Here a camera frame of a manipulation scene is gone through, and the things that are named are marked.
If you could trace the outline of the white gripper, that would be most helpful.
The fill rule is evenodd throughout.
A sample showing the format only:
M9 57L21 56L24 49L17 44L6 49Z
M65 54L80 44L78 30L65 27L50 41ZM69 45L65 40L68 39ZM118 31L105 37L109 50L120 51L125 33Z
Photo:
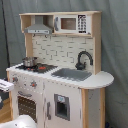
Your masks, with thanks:
M0 79L0 90L10 92L14 89L14 84Z

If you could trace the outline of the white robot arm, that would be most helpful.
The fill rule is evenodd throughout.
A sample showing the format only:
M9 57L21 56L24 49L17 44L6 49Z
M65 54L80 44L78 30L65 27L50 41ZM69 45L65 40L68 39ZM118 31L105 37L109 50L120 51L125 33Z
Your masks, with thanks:
M14 89L14 84L0 79L0 90L9 92ZM18 118L0 123L0 128L37 128L35 121L29 115L20 115Z

